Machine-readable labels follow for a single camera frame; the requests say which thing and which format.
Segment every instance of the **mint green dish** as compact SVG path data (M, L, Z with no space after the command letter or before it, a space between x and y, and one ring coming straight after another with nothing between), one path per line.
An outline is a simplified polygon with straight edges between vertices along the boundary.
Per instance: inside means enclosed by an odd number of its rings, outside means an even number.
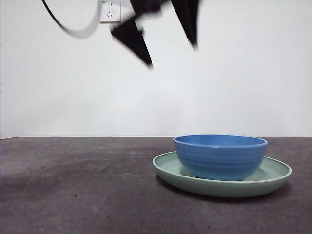
M210 180L195 177L180 163L176 152L153 159L157 174L180 189L216 197L252 197L271 193L282 187L292 174L286 163L264 157L258 170L243 181Z

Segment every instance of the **plastic bowl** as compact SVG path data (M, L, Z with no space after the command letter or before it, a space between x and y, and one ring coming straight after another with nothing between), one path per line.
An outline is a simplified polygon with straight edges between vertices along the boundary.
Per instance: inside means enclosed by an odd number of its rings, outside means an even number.
M265 155L266 140L235 135L174 138L181 164L199 178L237 181L253 174Z

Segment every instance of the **outlet faceplate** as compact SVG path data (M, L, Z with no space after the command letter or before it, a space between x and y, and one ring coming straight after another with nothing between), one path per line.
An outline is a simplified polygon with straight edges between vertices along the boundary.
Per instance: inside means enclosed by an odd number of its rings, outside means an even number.
M119 23L121 22L120 0L100 0L102 12L100 23Z

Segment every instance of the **table surface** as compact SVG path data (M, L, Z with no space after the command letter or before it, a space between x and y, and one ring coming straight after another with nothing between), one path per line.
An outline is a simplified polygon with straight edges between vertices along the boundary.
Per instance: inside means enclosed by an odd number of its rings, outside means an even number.
M279 190L216 198L177 189L152 159L172 137L19 137L1 141L3 234L310 234L312 137L265 137L292 167Z

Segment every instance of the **white wall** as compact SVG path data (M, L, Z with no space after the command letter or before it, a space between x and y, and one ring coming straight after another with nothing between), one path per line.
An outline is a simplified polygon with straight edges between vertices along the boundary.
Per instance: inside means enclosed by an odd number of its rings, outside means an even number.
M96 8L47 2L73 28ZM203 0L196 52L168 5L142 22L152 71L108 25L66 35L40 0L2 0L1 24L1 138L312 136L311 0Z

